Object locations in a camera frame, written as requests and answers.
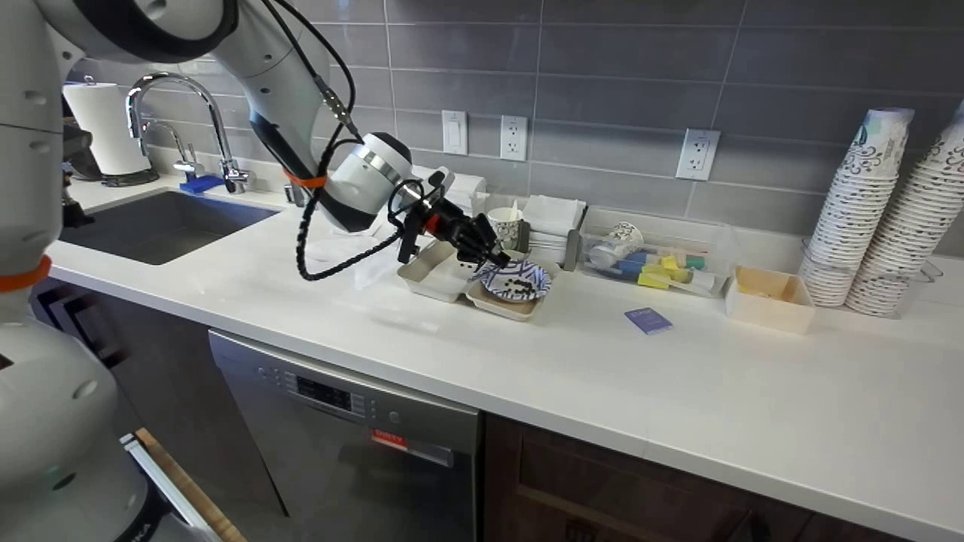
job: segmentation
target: electrical outlet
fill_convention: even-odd
[[[469,119],[465,111],[443,111],[443,149],[469,154]]]
[[[685,130],[674,178],[712,179],[720,130]]]
[[[528,118],[499,118],[499,156],[504,158],[523,158],[528,138],[531,138]]]

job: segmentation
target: stack of paper cups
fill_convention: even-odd
[[[910,175],[900,198],[885,210],[883,227],[868,250],[847,307],[870,315],[892,315],[883,278],[918,281],[918,267],[935,250],[947,229],[964,208],[964,102],[935,144]]]
[[[802,265],[819,307],[847,300],[898,183],[910,119],[910,108],[870,108],[834,175]]]

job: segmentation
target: gray tile backsplash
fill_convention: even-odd
[[[822,195],[753,189],[733,183],[695,183],[690,217],[707,223],[734,223],[746,229],[811,233],[822,208]]]
[[[720,80],[734,30],[543,27],[543,73]]]
[[[811,233],[868,108],[915,108],[912,149],[964,97],[960,0],[295,0],[359,80],[356,122],[388,130],[424,164],[507,191],[579,195],[623,210]],[[144,65],[94,63],[128,84]],[[239,154],[241,87],[193,73],[222,106]],[[202,149],[205,108],[149,97]],[[440,111],[469,113],[469,154],[443,154]],[[531,118],[531,156],[497,158],[499,113]],[[674,179],[684,130],[724,131],[707,183]],[[964,219],[942,242],[964,256]]]
[[[956,27],[960,0],[746,0],[746,25],[766,27]]]
[[[583,198],[633,212],[684,217],[690,179],[620,175],[571,164],[533,164],[533,191],[554,191],[563,198]]]
[[[545,0],[545,20],[569,25],[734,25],[745,0]]]
[[[713,122],[720,84],[539,77],[539,119],[684,130]]]

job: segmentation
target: cabinet door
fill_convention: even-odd
[[[485,539],[792,542],[807,512],[485,419]]]
[[[875,531],[856,526],[856,524],[814,519],[802,542],[898,542],[898,539]]]
[[[146,428],[222,509],[284,512],[209,361],[208,329],[58,281],[38,289],[36,309],[94,352],[124,352],[110,366],[128,406],[119,430]]]

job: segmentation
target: black cable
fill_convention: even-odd
[[[324,99],[338,99],[338,92],[324,84],[324,77],[319,77],[319,73],[313,69],[313,63],[306,60],[301,43],[295,39],[292,27],[284,20],[284,14],[275,9],[284,7],[303,30],[309,30],[313,39],[319,39],[323,48],[328,48],[328,54],[333,56],[333,63],[341,65],[347,84],[350,84],[350,99],[347,106],[338,99],[338,108],[343,108],[343,113],[350,118],[356,111],[356,77],[350,73],[350,65],[343,63],[343,56],[333,50],[333,45],[298,13],[292,9],[286,0],[263,0],[264,9],[270,13],[275,25],[280,27],[280,34],[290,39],[290,45],[295,48],[298,60],[303,63],[306,75],[313,77],[313,84],[323,90]],[[324,175],[333,156],[333,141],[341,138],[343,127],[351,130],[351,138],[361,141],[356,122],[338,118],[333,131],[328,136],[328,144],[319,156],[316,175]]]
[[[395,183],[392,191],[388,191],[388,219],[392,219],[392,227],[396,227],[395,235],[388,235],[388,239],[380,242],[376,247],[369,247],[369,250],[363,250],[363,253],[356,253],[356,256],[350,256],[350,258],[343,258],[343,263],[338,263],[338,265],[331,265],[331,267],[324,267],[324,271],[306,271],[309,217],[313,217],[313,210],[316,210],[316,203],[319,203],[319,195],[323,195],[323,189],[313,189],[309,198],[306,198],[306,203],[303,203],[303,210],[301,210],[301,223],[298,223],[298,244],[295,244],[298,273],[301,273],[303,281],[324,281],[324,278],[333,278],[333,273],[351,267],[356,263],[369,258],[372,253],[392,247],[392,244],[399,239],[399,233],[403,233],[399,223],[396,223],[396,212],[403,212],[403,208],[399,208],[399,210],[392,210],[392,208],[395,208],[395,198],[396,198],[396,191],[399,191],[403,186],[406,186],[406,179]]]
[[[313,84],[316,84],[324,97],[331,92],[331,97],[338,99],[338,92],[319,77],[319,73],[316,73],[313,63],[306,60],[306,54],[303,54],[303,48],[301,48],[301,43],[295,39],[292,27],[280,19],[280,13],[278,13],[270,4],[284,7],[303,30],[309,30],[309,34],[328,48],[328,54],[333,56],[333,63],[341,65],[341,73],[343,73],[343,77],[347,77],[347,84],[350,84],[350,102],[343,106],[343,102],[338,99],[333,108],[343,108],[347,118],[350,118],[351,108],[356,108],[356,77],[351,77],[350,65],[343,63],[343,56],[333,50],[333,45],[331,45],[298,9],[292,9],[286,0],[263,0],[263,4],[264,4],[264,9],[270,13],[275,25],[278,25],[278,27],[284,30],[284,36],[290,39],[290,45],[295,48],[295,54],[298,54],[298,60],[303,63],[303,69],[306,69],[306,75],[313,77]],[[343,127],[347,127],[347,119],[338,118],[338,127],[333,127],[333,131],[331,131],[331,138],[328,138],[328,144],[324,144],[324,149],[323,149],[323,156],[319,156],[316,175],[324,175],[324,171],[328,171],[328,162],[331,162],[331,156],[333,156],[333,149],[338,149],[341,144],[350,144],[350,141],[359,141],[359,138],[361,138],[351,122],[350,122],[351,138],[341,138]],[[341,263],[341,265],[331,265],[331,267],[324,267],[324,271],[306,271],[306,235],[309,235],[309,219],[313,219],[313,210],[316,210],[316,203],[319,203],[319,195],[323,195],[319,189],[309,191],[309,198],[306,198],[306,203],[303,203],[303,210],[301,210],[301,223],[298,223],[295,265],[298,265],[298,273],[301,273],[303,281],[333,278],[333,273],[351,267],[356,263],[361,263],[361,258],[368,258],[368,256],[372,256],[372,253],[380,253],[380,250],[385,250],[385,247],[392,247],[392,244],[399,239],[399,229],[396,229],[395,235],[388,235],[388,239],[380,242],[376,247],[369,247],[369,250],[363,250],[363,253],[356,253],[351,258],[347,258],[347,263]]]
[[[290,0],[278,0],[278,7],[284,7],[316,43],[323,43],[323,48],[328,48],[328,54],[333,56],[338,69],[343,73],[347,84],[350,84],[350,102],[347,102],[347,113],[356,111],[356,75],[347,65],[347,60],[338,54],[338,48],[290,4]],[[341,130],[350,127],[351,138],[361,141],[361,131],[356,130],[356,122],[341,119],[324,144],[323,162],[328,167],[331,156],[333,156],[333,141],[341,136]]]

